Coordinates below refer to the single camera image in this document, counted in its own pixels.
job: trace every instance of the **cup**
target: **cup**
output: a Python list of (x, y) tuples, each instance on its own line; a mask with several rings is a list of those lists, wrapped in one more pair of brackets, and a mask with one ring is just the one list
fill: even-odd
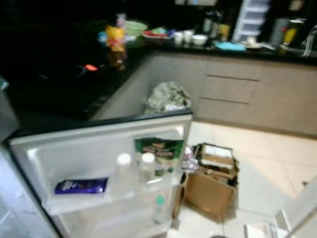
[(185, 41), (185, 43), (187, 43), (187, 44), (190, 43), (193, 35), (194, 35), (194, 31), (192, 31), (192, 30), (184, 31), (184, 41)]
[(175, 32), (174, 33), (174, 41), (176, 44), (181, 44), (183, 42), (184, 39), (184, 33), (183, 32)]

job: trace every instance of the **white tile floor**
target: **white tile floor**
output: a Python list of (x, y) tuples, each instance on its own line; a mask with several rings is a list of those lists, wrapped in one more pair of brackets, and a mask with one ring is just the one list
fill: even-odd
[(216, 223), (183, 206), (180, 238), (225, 235), (244, 238), (244, 224), (274, 222), (274, 215), (317, 175), (317, 141), (254, 130), (193, 122), (188, 144), (201, 142), (233, 148), (240, 164), (238, 210)]

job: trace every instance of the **food container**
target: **food container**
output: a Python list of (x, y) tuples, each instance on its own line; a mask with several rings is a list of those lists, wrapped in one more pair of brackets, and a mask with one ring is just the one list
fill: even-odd
[(147, 30), (148, 26), (138, 21), (126, 21), (125, 33), (128, 36), (141, 36), (142, 32)]
[(197, 45), (197, 46), (202, 46), (204, 45), (208, 40), (208, 37), (207, 36), (204, 36), (204, 35), (194, 35), (192, 36), (192, 42), (194, 45)]

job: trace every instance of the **green snack bag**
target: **green snack bag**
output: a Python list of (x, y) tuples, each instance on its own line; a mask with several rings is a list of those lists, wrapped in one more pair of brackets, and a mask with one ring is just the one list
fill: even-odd
[(174, 171), (179, 162), (184, 140), (166, 140), (157, 137), (135, 139), (135, 150), (141, 154), (152, 153), (156, 160), (156, 176)]

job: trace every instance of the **cardboard box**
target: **cardboard box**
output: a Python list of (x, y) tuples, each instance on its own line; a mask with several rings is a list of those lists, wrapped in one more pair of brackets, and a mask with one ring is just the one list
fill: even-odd
[(222, 215), (231, 205), (237, 189), (212, 176), (205, 174), (189, 175), (185, 199), (199, 210), (208, 213), (221, 222)]
[(189, 175), (185, 200), (221, 222), (228, 207), (237, 207), (237, 161), (231, 149), (205, 143), (196, 147), (194, 156), (200, 167)]

